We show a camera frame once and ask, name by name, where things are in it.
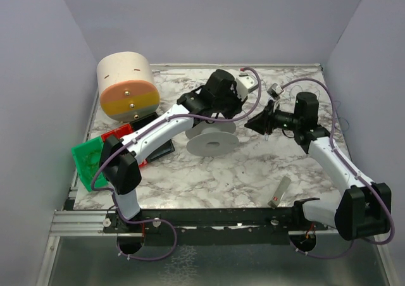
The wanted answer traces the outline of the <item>grey plastic cable spool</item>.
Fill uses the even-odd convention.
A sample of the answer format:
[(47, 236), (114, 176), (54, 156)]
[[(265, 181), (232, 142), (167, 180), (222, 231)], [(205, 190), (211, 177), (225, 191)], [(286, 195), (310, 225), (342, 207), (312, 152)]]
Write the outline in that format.
[(230, 153), (239, 145), (235, 131), (234, 122), (203, 121), (185, 132), (189, 140), (186, 145), (187, 151), (200, 157), (215, 157)]

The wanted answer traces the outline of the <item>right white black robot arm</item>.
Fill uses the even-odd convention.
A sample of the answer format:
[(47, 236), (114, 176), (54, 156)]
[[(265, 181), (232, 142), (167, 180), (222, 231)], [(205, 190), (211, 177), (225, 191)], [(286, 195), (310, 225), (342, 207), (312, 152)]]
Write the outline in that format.
[(261, 135), (288, 130), (303, 151), (330, 177), (341, 197), (338, 201), (309, 198), (296, 201), (299, 221), (313, 221), (336, 229), (345, 240), (354, 240), (390, 231), (391, 190), (364, 176), (341, 153), (330, 132), (318, 124), (319, 102), (315, 94), (300, 92), (293, 112), (284, 112), (274, 101), (247, 121), (246, 128)]

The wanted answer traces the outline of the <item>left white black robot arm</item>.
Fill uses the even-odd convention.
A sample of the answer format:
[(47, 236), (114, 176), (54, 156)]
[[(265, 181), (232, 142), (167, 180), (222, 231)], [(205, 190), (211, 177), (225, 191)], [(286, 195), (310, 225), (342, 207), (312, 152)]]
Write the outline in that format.
[(242, 112), (248, 95), (258, 82), (246, 73), (235, 77), (217, 69), (207, 82), (182, 94), (159, 118), (120, 139), (106, 139), (99, 173), (112, 185), (113, 199), (126, 220), (140, 212), (136, 188), (142, 176), (139, 164), (174, 136), (192, 130), (205, 121), (230, 123)]

